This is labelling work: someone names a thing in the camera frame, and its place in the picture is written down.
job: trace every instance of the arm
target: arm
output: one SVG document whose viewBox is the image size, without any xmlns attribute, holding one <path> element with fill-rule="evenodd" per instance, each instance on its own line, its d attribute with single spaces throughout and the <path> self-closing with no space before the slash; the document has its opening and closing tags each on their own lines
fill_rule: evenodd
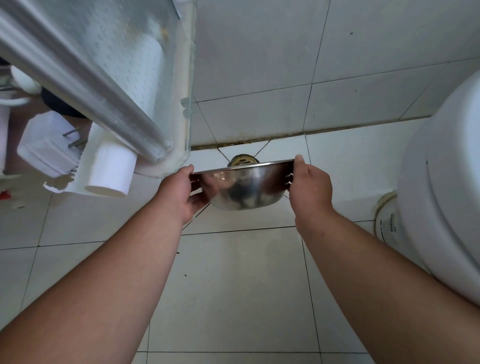
<svg viewBox="0 0 480 364">
<path fill-rule="evenodd" d="M 193 166 L 165 178 L 117 233 L 0 333 L 0 363 L 130 364 L 158 304 L 181 229 L 206 204 Z"/>
<path fill-rule="evenodd" d="M 478 362 L 480 309 L 336 213 L 328 174 L 297 156 L 293 176 L 297 229 L 374 361 Z"/>
</svg>

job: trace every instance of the floor drain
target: floor drain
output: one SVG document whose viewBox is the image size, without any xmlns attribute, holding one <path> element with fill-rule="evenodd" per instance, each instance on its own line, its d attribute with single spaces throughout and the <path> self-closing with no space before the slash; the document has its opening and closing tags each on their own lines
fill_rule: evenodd
<svg viewBox="0 0 480 364">
<path fill-rule="evenodd" d="M 256 164 L 258 159 L 248 154 L 239 154 L 228 163 L 228 167 L 240 166 L 243 164 Z"/>
</svg>

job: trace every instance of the hand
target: hand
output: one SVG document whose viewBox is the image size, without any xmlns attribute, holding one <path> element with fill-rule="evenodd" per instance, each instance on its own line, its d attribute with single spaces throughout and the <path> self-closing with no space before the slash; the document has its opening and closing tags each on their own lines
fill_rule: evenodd
<svg viewBox="0 0 480 364">
<path fill-rule="evenodd" d="M 295 213 L 295 225 L 300 234 L 311 224 L 335 210 L 332 206 L 332 183 L 330 176 L 321 169 L 305 164 L 301 155 L 293 163 L 293 182 L 290 186 L 290 204 Z"/>
<path fill-rule="evenodd" d="M 190 196 L 190 192 L 200 188 L 198 181 L 190 182 L 192 172 L 193 165 L 191 164 L 164 178 L 152 199 L 155 203 L 168 206 L 171 213 L 178 214 L 182 225 L 189 222 L 195 212 L 208 203 L 203 192 Z"/>
</svg>

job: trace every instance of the tile floor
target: tile floor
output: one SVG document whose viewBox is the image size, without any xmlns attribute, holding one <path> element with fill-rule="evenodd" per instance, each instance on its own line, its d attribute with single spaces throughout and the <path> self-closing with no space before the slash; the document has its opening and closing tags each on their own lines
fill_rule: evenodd
<svg viewBox="0 0 480 364">
<path fill-rule="evenodd" d="M 208 170 L 240 153 L 261 162 L 303 154 L 330 174 L 335 208 L 372 232 L 372 208 L 396 188 L 421 123 L 200 150 L 187 164 Z M 160 180 L 135 175 L 124 199 L 51 195 L 38 179 L 18 182 L 32 185 L 26 206 L 0 203 L 0 328 L 108 239 Z M 198 213 L 133 363 L 373 363 L 294 226 L 288 194 L 256 210 Z"/>
</svg>

